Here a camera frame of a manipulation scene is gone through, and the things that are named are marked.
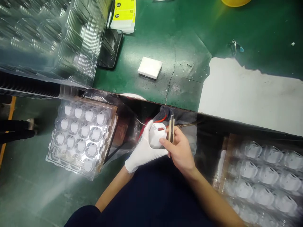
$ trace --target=hand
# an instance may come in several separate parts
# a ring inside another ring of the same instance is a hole
[[[152,123],[152,120],[147,123],[137,147],[129,159],[125,161],[125,167],[129,173],[135,172],[141,165],[168,154],[166,149],[153,149],[150,147],[149,130]]]
[[[182,131],[175,126],[174,144],[166,139],[159,139],[159,142],[171,153],[175,166],[184,176],[191,175],[196,169],[189,142]]]

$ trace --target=white glove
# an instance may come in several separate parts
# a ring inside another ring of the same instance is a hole
[[[134,149],[129,159],[125,161],[125,167],[129,173],[135,172],[141,165],[168,154],[166,149],[153,149],[150,147],[149,130],[152,123],[152,120],[147,123],[137,147]]]

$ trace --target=stacked plastic trays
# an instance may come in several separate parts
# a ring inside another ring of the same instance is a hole
[[[62,101],[46,161],[93,180],[107,156],[116,107],[83,100]]]
[[[296,226],[302,218],[303,157],[244,141],[233,151],[223,193],[252,226]]]
[[[110,3],[0,1],[0,70],[92,87]]]

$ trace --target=black pants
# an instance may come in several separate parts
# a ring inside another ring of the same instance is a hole
[[[0,144],[15,140],[32,138],[35,135],[34,130],[28,130],[29,122],[18,120],[0,121]]]

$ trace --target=red wire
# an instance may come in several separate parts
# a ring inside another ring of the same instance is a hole
[[[167,115],[165,115],[165,117],[163,119],[161,119],[159,121],[155,121],[154,123],[160,123],[160,122],[164,121],[166,117],[167,117]]]

